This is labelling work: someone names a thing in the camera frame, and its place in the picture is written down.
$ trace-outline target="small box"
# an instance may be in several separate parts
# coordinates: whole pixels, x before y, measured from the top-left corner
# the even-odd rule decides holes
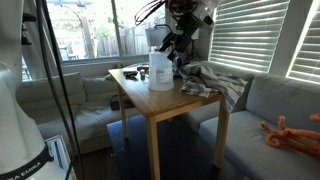
[[[127,95],[123,95],[123,103],[124,103],[124,108],[129,109],[129,108],[134,108],[134,104],[130,101],[130,99],[127,97]],[[120,109],[119,106],[119,97],[118,95],[112,96],[112,99],[110,101],[110,107],[112,111],[116,111]]]

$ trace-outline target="white robot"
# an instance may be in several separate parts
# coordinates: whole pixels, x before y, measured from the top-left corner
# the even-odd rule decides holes
[[[16,102],[17,81],[2,62],[21,62],[21,18],[23,1],[2,2],[0,7],[0,180],[62,180],[66,173],[52,161],[52,156],[34,122]]]

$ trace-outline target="table top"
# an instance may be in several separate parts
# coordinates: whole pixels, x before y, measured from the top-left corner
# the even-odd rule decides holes
[[[126,79],[123,75],[124,70],[134,69],[112,69],[109,72],[136,108],[147,118],[156,117],[156,121],[219,101],[222,97],[219,93],[211,93],[208,98],[182,94],[180,92],[180,88],[183,85],[181,77],[174,78],[174,88],[170,90],[150,90],[147,76],[144,80],[140,78],[139,74],[134,80]]]

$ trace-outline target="gray couch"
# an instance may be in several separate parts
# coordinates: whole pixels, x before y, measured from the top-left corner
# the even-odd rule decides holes
[[[319,179],[319,158],[287,145],[280,149],[268,146],[267,133],[260,122],[265,121],[276,130],[278,117],[284,115],[287,127],[320,132],[320,123],[309,120],[311,114],[320,112],[320,85],[202,63],[249,82],[229,118],[225,158],[230,163],[249,179]],[[208,105],[178,117],[213,149],[218,106],[218,103]]]
[[[75,118],[81,153],[111,147],[106,124],[121,119],[120,111],[112,111],[110,108],[112,96],[118,94],[115,82],[104,77],[81,77],[79,73],[64,75],[64,81]],[[53,82],[68,123],[71,124],[60,80],[54,77]],[[68,151],[71,151],[69,138],[47,79],[24,82],[18,88],[16,98],[25,113],[35,120],[44,139],[62,135]],[[138,114],[136,108],[126,110],[127,117]]]

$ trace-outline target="couch cushion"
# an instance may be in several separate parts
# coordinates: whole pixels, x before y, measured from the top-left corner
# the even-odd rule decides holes
[[[243,94],[238,99],[232,112],[238,112],[238,111],[244,110],[246,108],[245,105],[246,105],[249,89],[251,86],[251,82],[257,73],[243,71],[240,69],[227,67],[223,65],[218,65],[208,61],[201,61],[201,65],[210,67],[214,71],[217,71],[222,74],[232,74],[234,76],[238,76],[248,82]],[[185,121],[195,132],[198,132],[200,124],[202,122],[218,116],[219,105],[220,105],[219,102],[206,105],[199,109],[180,115],[179,119],[183,119],[183,121]]]
[[[320,112],[320,85],[260,74],[251,85],[247,109],[274,124],[284,115],[290,128],[320,132],[320,123],[309,120]]]
[[[118,94],[116,83],[105,77],[83,77],[83,85],[87,94],[87,101],[110,101]]]
[[[52,80],[60,103],[62,105],[66,104],[59,77],[53,77]],[[86,96],[80,73],[66,74],[64,75],[64,81],[70,104],[79,105],[85,102]],[[16,96],[19,105],[26,112],[56,107],[56,102],[47,79],[22,83],[16,92]]]
[[[249,179],[300,180],[320,177],[320,159],[282,145],[265,143],[267,133],[260,127],[262,117],[248,111],[230,114],[225,157]],[[200,125],[199,135],[214,148],[217,118]]]

